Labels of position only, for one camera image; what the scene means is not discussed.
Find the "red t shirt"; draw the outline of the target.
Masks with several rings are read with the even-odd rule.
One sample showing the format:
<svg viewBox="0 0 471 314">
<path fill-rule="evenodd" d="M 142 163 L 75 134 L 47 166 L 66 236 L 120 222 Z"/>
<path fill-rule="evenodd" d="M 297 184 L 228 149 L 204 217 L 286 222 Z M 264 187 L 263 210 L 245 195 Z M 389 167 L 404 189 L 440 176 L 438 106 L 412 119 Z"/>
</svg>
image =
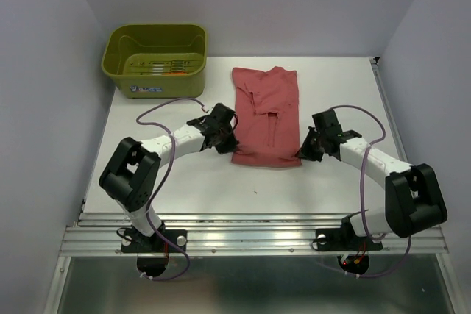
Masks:
<svg viewBox="0 0 471 314">
<path fill-rule="evenodd" d="M 235 137 L 231 162 L 260 168 L 296 168 L 300 149 L 297 72 L 275 66 L 269 71 L 234 68 Z"/>
</svg>

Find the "olive green plastic bin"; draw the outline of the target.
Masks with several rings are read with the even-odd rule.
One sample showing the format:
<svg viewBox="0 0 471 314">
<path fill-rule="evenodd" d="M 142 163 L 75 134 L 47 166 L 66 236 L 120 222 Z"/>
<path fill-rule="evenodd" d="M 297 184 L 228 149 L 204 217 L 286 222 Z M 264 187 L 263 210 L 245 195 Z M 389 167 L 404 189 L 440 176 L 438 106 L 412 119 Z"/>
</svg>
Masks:
<svg viewBox="0 0 471 314">
<path fill-rule="evenodd" d="M 128 99 L 196 98 L 205 89 L 208 36 L 196 24 L 126 24 L 101 67 Z"/>
</svg>

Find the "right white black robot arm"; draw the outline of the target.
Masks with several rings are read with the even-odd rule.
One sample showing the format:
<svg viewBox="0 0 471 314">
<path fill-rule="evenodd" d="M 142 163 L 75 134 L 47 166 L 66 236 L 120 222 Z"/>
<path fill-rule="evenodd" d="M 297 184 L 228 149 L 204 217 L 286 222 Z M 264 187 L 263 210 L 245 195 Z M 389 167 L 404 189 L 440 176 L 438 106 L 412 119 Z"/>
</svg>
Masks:
<svg viewBox="0 0 471 314">
<path fill-rule="evenodd" d="M 448 212 L 434 169 L 428 164 L 412 165 L 376 148 L 386 138 L 379 124 L 379 138 L 367 141 L 354 130 L 345 130 L 335 108 L 312 116 L 313 126 L 297 156 L 302 160 L 322 161 L 325 155 L 357 168 L 360 172 L 360 210 L 343 219 L 339 240 L 355 248 L 365 238 L 378 242 L 387 234 L 409 238 L 443 224 Z M 365 179 L 376 182 L 384 192 L 384 205 L 366 208 Z"/>
</svg>

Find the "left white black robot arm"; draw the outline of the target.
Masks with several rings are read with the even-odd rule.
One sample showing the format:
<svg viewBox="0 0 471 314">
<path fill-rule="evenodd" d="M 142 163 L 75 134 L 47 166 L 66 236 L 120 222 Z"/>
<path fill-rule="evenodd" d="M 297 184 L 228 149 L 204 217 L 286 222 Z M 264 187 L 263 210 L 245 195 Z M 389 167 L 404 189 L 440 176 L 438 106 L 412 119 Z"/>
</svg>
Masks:
<svg viewBox="0 0 471 314">
<path fill-rule="evenodd" d="M 215 148 L 232 153 L 238 141 L 234 110 L 218 103 L 206 115 L 191 119 L 179 129 L 148 140 L 122 139 L 99 177 L 99 187 L 122 208 L 139 232 L 138 242 L 149 251 L 163 245 L 163 222 L 151 205 L 157 173 L 176 159 Z"/>
</svg>

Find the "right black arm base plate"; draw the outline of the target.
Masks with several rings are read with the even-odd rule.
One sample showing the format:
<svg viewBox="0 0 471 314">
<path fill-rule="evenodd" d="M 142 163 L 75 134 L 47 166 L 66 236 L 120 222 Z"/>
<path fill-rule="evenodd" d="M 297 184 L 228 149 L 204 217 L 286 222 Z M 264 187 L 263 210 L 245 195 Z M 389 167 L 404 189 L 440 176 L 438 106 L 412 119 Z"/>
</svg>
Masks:
<svg viewBox="0 0 471 314">
<path fill-rule="evenodd" d="M 323 228 L 315 231 L 311 248 L 317 251 L 381 251 L 382 243 L 375 243 L 368 237 L 358 237 L 355 233 L 345 233 L 340 229 Z"/>
</svg>

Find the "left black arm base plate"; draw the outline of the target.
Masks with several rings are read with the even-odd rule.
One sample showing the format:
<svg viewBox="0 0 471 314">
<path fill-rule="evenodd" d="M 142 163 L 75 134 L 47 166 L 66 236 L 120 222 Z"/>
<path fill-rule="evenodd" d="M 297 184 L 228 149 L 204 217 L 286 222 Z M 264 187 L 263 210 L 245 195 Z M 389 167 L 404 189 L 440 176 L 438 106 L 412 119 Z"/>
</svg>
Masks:
<svg viewBox="0 0 471 314">
<path fill-rule="evenodd" d="M 116 234 L 121 239 L 121 252 L 125 254 L 179 253 L 157 235 L 146 237 L 134 227 L 120 227 Z M 165 229 L 163 236 L 182 250 L 186 250 L 188 232 L 184 229 Z"/>
</svg>

